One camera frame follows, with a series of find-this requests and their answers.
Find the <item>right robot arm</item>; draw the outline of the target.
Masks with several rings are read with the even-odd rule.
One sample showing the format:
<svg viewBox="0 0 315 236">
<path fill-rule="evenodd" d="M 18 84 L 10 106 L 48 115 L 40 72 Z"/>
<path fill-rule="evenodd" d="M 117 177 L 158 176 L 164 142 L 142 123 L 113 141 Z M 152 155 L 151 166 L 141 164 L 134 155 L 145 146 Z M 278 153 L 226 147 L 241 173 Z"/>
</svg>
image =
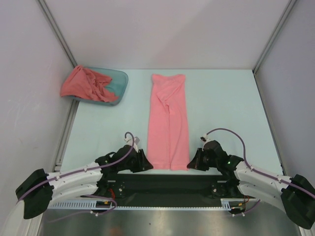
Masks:
<svg viewBox="0 0 315 236">
<path fill-rule="evenodd" d="M 199 171 L 216 168 L 228 179 L 230 196 L 243 194 L 262 200 L 282 210 L 293 223 L 306 230 L 315 222 L 315 188 L 301 175 L 265 173 L 247 165 L 243 158 L 227 154 L 217 141 L 206 141 L 198 148 L 187 168 Z"/>
</svg>

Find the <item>light pink t shirt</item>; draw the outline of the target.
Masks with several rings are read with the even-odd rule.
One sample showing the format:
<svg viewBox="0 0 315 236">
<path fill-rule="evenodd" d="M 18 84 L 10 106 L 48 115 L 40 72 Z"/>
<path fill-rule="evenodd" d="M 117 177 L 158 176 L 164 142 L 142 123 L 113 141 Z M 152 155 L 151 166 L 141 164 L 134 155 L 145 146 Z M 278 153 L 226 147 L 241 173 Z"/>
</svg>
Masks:
<svg viewBox="0 0 315 236">
<path fill-rule="evenodd" d="M 147 158 L 154 169 L 186 171 L 189 126 L 185 75 L 152 75 Z"/>
</svg>

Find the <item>teal plastic bin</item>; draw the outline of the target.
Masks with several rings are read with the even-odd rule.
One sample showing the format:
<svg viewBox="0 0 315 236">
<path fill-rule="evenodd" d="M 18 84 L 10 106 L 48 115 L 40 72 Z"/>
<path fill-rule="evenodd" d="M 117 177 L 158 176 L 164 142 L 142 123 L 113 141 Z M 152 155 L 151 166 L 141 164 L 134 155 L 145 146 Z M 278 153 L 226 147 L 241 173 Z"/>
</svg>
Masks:
<svg viewBox="0 0 315 236">
<path fill-rule="evenodd" d="M 119 71 L 119 70 L 113 70 L 113 69 L 104 69 L 104 68 L 97 68 L 97 67 L 86 67 L 88 69 L 94 70 L 96 72 L 99 72 L 104 75 L 108 75 L 112 78 L 112 82 L 106 86 L 106 88 L 114 92 L 119 98 L 114 102 L 98 102 L 98 101 L 91 101 L 86 100 L 82 98 L 78 98 L 75 96 L 64 96 L 69 97 L 77 101 L 91 103 L 91 104 L 97 104 L 97 105 L 103 105 L 103 106 L 116 106 L 120 103 L 122 100 L 124 93 L 126 91 L 127 85 L 128 85 L 128 75 L 125 72 Z"/>
</svg>

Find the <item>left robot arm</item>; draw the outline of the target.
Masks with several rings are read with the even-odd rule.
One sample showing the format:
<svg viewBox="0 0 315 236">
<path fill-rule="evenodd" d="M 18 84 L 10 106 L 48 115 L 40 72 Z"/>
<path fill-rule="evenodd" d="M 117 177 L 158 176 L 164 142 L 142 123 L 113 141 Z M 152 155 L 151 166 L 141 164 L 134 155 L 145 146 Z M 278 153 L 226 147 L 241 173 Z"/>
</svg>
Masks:
<svg viewBox="0 0 315 236">
<path fill-rule="evenodd" d="M 15 191 L 24 203 L 24 219 L 42 214 L 54 203 L 81 196 L 104 197 L 109 190 L 107 176 L 120 171 L 133 173 L 152 169 L 142 149 L 125 145 L 84 167 L 68 172 L 34 171 Z"/>
</svg>

